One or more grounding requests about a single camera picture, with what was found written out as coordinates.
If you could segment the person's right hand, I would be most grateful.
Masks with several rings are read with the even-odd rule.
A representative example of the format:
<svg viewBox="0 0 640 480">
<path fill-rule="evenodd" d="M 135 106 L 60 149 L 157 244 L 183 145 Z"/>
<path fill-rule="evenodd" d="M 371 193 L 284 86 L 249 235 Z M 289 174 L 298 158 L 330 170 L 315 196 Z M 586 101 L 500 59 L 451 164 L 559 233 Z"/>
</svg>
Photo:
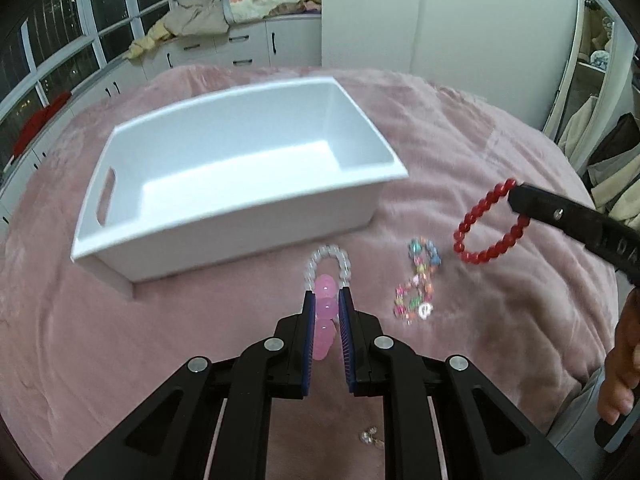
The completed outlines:
<svg viewBox="0 0 640 480">
<path fill-rule="evenodd" d="M 614 348 L 605 359 L 598 412 L 610 425 L 634 408 L 632 390 L 639 385 L 639 330 L 639 291 L 635 288 L 626 299 L 615 330 Z"/>
</svg>

